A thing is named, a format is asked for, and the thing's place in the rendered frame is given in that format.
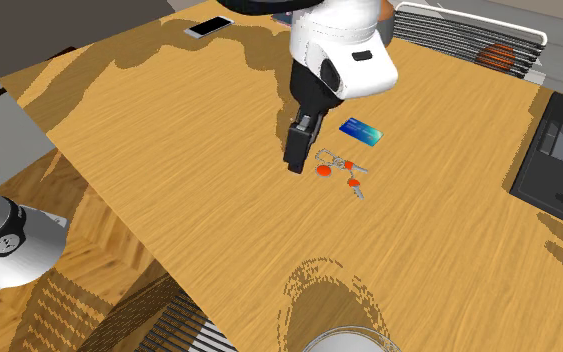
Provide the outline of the blue card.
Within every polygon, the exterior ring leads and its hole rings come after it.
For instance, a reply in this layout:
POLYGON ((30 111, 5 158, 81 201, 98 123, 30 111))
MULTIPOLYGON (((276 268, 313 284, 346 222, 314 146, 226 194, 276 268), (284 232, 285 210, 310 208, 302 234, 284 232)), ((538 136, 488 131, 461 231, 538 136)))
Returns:
POLYGON ((378 129, 355 118, 349 118, 339 127, 339 130, 371 147, 383 136, 383 133, 378 129))

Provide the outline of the silver smartphone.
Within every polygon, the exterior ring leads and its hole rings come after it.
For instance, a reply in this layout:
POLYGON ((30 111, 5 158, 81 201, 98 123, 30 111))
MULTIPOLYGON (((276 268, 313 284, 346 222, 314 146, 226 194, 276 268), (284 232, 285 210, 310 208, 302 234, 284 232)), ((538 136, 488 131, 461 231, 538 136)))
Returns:
POLYGON ((224 16, 216 16, 185 29, 184 33, 193 38, 200 39, 232 24, 234 24, 233 20, 224 16))

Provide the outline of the wooden table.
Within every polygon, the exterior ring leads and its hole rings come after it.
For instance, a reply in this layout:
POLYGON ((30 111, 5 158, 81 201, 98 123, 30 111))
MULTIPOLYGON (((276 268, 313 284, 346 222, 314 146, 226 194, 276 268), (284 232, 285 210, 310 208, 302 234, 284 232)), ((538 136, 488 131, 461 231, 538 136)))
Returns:
POLYGON ((513 197, 547 102, 534 84, 401 40, 396 86, 282 160, 288 30, 194 39, 206 2, 4 76, 2 85, 239 352, 366 325, 402 352, 563 352, 563 222, 513 197), (355 118, 373 146, 341 132, 355 118))

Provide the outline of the orange round object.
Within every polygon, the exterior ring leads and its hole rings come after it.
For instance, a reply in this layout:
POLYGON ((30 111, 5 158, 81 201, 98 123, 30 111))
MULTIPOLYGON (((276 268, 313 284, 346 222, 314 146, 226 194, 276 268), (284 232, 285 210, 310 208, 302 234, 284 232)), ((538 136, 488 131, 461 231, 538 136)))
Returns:
POLYGON ((509 71, 515 63, 514 50, 506 45, 491 44, 481 49, 474 61, 494 70, 509 71))

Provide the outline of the black flat box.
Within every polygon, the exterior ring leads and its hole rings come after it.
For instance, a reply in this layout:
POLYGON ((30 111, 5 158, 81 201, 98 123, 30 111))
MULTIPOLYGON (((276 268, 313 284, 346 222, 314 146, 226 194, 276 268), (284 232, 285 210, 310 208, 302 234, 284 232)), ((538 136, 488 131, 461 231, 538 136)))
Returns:
POLYGON ((563 220, 563 94, 550 96, 510 194, 563 220))

